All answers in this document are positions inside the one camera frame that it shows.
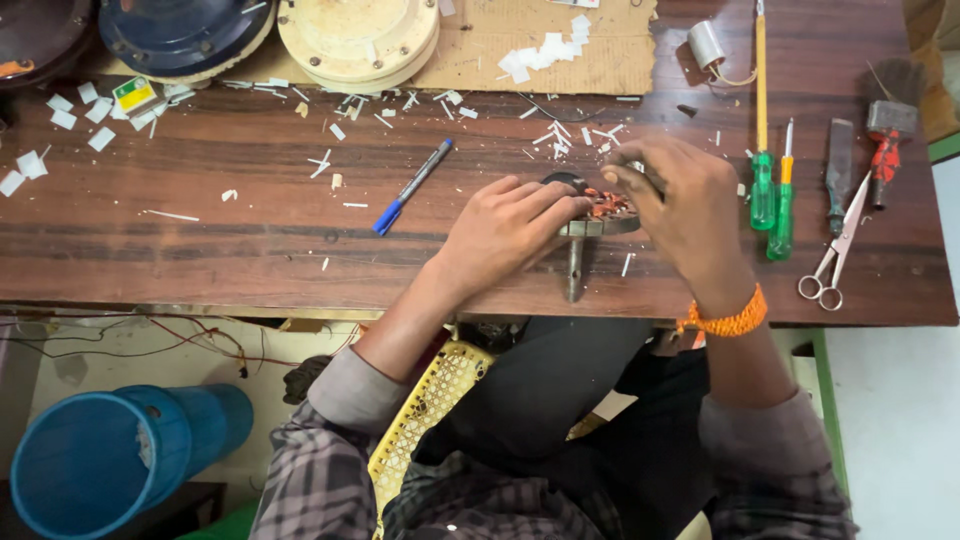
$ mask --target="red brush handle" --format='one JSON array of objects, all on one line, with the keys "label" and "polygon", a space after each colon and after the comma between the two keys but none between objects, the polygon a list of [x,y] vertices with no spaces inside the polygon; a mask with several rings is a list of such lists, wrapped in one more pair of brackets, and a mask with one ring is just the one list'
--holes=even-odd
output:
[{"label": "red brush handle", "polygon": [[889,130],[870,133],[870,138],[879,143],[873,160],[870,162],[872,185],[874,189],[873,205],[878,210],[886,208],[885,192],[890,182],[900,170],[900,132]]}]

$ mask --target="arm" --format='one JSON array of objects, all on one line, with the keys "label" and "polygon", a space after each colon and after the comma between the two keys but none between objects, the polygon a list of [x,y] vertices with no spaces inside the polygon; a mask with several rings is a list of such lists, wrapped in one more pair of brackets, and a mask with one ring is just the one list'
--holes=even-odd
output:
[{"label": "arm", "polygon": [[365,449],[409,394],[404,382],[417,359],[456,306],[544,255],[561,225],[589,209],[574,195],[565,184],[507,177],[470,199],[440,252],[271,433],[275,453],[251,539],[371,538],[376,501]]},{"label": "arm", "polygon": [[[662,194],[627,162],[663,180]],[[604,176],[634,201],[651,240],[686,280],[701,314],[739,313],[756,276],[739,246],[736,173],[667,136],[621,146]],[[700,435],[714,462],[715,538],[852,538],[855,526],[830,469],[823,425],[780,360],[764,322],[737,337],[708,335],[710,394]]]}]

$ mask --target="orange thread bracelet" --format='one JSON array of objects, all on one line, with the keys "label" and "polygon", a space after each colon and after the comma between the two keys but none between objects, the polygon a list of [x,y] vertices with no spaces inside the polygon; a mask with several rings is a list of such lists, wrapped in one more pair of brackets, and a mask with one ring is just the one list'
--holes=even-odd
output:
[{"label": "orange thread bracelet", "polygon": [[697,302],[690,304],[690,312],[685,321],[677,321],[677,333],[684,333],[684,327],[692,326],[706,333],[712,333],[720,337],[737,337],[753,331],[763,323],[763,318],[767,316],[767,302],[763,299],[763,292],[760,290],[760,283],[756,284],[754,297],[743,311],[722,319],[707,320],[700,316],[700,310],[697,308]]}]

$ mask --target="shirt sleeve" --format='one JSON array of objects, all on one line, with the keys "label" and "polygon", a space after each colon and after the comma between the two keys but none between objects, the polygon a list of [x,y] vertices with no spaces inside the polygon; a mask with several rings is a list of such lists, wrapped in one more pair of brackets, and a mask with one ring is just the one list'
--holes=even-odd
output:
[{"label": "shirt sleeve", "polygon": [[351,348],[334,357],[307,401],[271,432],[274,457],[251,540],[370,540],[376,500],[365,449],[407,390]]},{"label": "shirt sleeve", "polygon": [[717,481],[713,538],[854,538],[823,423],[805,392],[767,409],[726,407],[707,396],[700,438]]}]

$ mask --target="white capacitor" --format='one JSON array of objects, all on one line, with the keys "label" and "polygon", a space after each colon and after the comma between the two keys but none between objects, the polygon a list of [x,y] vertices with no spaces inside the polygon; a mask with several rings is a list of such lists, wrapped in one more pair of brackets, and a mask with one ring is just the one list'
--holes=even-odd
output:
[{"label": "white capacitor", "polygon": [[711,67],[717,67],[727,59],[716,32],[713,32],[713,25],[708,20],[699,22],[691,28],[686,35],[686,40],[690,43],[690,49],[701,71],[708,72]]}]

